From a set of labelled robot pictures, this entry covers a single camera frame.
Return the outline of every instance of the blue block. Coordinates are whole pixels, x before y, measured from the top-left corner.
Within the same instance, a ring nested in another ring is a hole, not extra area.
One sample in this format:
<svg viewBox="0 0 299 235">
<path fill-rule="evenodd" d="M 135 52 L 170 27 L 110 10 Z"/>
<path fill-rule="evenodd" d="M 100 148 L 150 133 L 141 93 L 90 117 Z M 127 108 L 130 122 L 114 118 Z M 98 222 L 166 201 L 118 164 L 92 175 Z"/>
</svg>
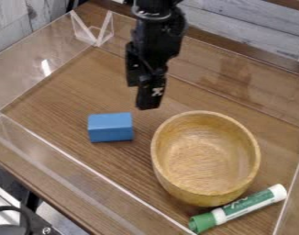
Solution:
<svg viewBox="0 0 299 235">
<path fill-rule="evenodd" d="M 133 116 L 130 113 L 95 114 L 88 117 L 91 142 L 134 139 Z"/>
</svg>

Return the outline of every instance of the bowl rim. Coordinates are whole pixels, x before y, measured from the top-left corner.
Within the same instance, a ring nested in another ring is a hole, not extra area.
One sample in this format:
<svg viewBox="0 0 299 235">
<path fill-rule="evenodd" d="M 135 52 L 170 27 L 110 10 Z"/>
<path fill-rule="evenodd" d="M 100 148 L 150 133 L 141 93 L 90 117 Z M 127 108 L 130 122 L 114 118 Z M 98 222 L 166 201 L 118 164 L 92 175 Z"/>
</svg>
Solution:
<svg viewBox="0 0 299 235">
<path fill-rule="evenodd" d="M 229 120 L 234 125 L 237 125 L 242 129 L 242 131 L 245 131 L 245 133 L 247 134 L 247 136 L 250 138 L 251 144 L 254 146 L 255 162 L 254 162 L 254 166 L 253 166 L 253 169 L 251 169 L 251 172 L 250 172 L 247 178 L 245 180 L 242 180 L 239 182 L 239 184 L 235 185 L 233 188 L 230 188 L 229 190 L 222 191 L 219 193 L 218 192 L 215 192 L 215 193 L 205 193 L 202 190 L 194 190 L 191 188 L 186 188 L 185 186 L 181 186 L 177 182 L 171 181 L 171 179 L 166 176 L 165 171 L 163 171 L 162 166 L 161 166 L 159 161 L 158 161 L 158 152 L 157 152 L 157 149 L 158 149 L 158 137 L 161 135 L 162 130 L 178 118 L 182 118 L 185 116 L 191 116 L 191 115 L 210 115 L 210 116 L 215 116 L 215 117 L 219 117 L 219 118 L 223 118 L 223 119 Z M 255 178 L 255 176 L 258 174 L 258 171 L 261 169 L 262 151 L 261 151 L 259 143 L 258 143 L 258 141 L 257 141 L 257 139 L 254 137 L 254 134 L 251 133 L 251 131 L 246 128 L 246 126 L 239 121 L 237 121 L 230 116 L 223 115 L 223 114 L 221 114 L 218 112 L 198 110 L 198 111 L 189 111 L 186 113 L 178 114 L 178 115 L 173 116 L 171 118 L 169 118 L 162 123 L 162 125 L 159 126 L 159 128 L 157 130 L 157 133 L 155 133 L 155 136 L 154 136 L 153 142 L 151 142 L 151 158 L 153 158 L 154 167 L 159 171 L 161 176 L 165 178 L 165 180 L 171 185 L 177 186 L 181 190 L 185 190 L 185 191 L 187 191 L 191 194 L 198 195 L 198 196 L 225 196 L 225 195 L 227 195 L 230 193 L 234 193 L 235 191 L 241 190 L 242 188 L 245 188 L 245 186 L 250 185 L 250 183 L 254 181 L 254 178 Z"/>
</svg>

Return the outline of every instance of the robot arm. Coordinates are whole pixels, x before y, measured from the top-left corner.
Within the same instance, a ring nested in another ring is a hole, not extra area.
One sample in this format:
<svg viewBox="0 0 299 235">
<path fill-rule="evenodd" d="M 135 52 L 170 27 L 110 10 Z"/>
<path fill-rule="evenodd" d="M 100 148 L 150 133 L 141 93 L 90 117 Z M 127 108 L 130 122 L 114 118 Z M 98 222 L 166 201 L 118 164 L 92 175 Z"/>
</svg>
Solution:
<svg viewBox="0 0 299 235">
<path fill-rule="evenodd" d="M 137 107 L 158 108 L 166 92 L 169 60 L 178 56 L 187 31 L 183 0 L 135 0 L 138 18 L 127 44 L 127 84 L 139 86 Z"/>
</svg>

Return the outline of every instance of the wooden bowl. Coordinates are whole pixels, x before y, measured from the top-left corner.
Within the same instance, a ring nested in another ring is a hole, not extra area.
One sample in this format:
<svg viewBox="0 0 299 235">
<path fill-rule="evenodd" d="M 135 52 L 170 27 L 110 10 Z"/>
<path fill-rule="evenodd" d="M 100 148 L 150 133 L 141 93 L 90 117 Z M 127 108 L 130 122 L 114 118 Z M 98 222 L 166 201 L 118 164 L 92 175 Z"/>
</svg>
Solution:
<svg viewBox="0 0 299 235">
<path fill-rule="evenodd" d="M 259 144 L 246 127 L 205 111 L 177 115 L 162 124 L 151 153 L 163 187 L 199 207 L 233 202 L 254 181 L 262 161 Z"/>
</svg>

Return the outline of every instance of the green marker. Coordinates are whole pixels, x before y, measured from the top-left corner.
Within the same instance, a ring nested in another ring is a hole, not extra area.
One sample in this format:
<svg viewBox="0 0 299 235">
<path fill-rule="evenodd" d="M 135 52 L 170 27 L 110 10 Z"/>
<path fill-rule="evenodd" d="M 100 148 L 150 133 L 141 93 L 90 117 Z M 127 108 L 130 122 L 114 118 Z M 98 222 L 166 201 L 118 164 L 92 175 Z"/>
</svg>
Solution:
<svg viewBox="0 0 299 235">
<path fill-rule="evenodd" d="M 213 210 L 210 213 L 193 217 L 189 222 L 189 227 L 199 234 L 217 225 L 225 224 L 230 220 L 242 217 L 245 214 L 267 207 L 286 198 L 287 190 L 283 185 L 271 186 L 267 190 Z"/>
</svg>

